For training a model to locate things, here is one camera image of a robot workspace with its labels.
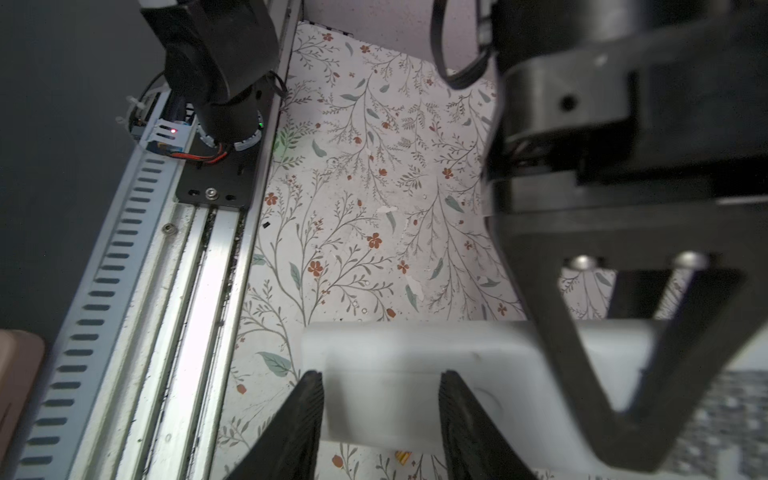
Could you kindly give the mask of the white remote control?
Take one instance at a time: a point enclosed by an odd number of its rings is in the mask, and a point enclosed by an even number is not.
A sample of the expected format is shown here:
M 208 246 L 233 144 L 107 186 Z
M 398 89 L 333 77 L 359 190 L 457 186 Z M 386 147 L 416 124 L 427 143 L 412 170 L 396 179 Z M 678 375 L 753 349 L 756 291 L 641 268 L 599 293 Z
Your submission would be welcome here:
M 440 452 L 440 378 L 454 371 L 527 465 L 570 478 L 633 477 L 588 446 L 528 322 L 318 323 L 302 334 L 301 360 L 322 376 L 325 440 Z M 766 475 L 767 335 L 760 332 L 712 383 L 655 477 Z

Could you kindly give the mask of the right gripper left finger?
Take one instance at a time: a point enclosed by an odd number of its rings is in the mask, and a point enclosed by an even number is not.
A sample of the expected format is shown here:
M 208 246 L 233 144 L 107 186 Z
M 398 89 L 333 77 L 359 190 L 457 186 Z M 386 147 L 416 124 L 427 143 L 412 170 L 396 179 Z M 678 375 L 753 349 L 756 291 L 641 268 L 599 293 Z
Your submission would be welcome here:
M 322 374 L 308 371 L 228 477 L 236 480 L 313 479 L 323 412 Z

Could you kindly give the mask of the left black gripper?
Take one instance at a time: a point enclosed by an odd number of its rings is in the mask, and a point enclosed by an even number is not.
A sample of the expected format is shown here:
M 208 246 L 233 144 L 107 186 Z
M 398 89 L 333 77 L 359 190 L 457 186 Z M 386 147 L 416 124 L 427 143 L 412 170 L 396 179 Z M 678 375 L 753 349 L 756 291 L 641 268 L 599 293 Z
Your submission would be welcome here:
M 506 262 L 765 260 L 765 2 L 498 1 L 492 51 Z

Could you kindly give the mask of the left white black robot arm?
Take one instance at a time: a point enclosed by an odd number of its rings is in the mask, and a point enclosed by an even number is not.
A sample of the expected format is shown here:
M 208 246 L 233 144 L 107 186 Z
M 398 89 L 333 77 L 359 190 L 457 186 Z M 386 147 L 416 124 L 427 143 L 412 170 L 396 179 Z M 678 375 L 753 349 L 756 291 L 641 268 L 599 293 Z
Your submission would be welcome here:
M 766 4 L 482 1 L 459 72 L 445 10 L 275 80 L 262 2 L 142 6 L 259 217 L 212 477 L 765 478 Z

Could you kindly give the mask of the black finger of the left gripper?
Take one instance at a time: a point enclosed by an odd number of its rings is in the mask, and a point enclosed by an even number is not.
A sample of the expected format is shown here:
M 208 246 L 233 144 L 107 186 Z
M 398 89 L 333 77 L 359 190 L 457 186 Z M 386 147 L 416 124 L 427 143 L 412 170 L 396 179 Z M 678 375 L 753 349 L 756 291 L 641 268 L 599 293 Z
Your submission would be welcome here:
M 654 471 L 767 321 L 767 208 L 677 203 L 496 213 L 488 230 L 578 430 L 601 463 Z M 564 268 L 612 269 L 610 317 L 577 322 Z

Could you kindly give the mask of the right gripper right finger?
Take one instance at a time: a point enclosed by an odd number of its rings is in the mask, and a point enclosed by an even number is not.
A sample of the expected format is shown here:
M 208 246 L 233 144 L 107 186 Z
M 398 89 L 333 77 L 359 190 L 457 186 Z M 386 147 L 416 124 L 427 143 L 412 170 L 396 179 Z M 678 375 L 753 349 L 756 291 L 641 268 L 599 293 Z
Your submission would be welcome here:
M 439 417 L 450 479 L 528 479 L 537 476 L 507 443 L 455 371 L 441 374 Z

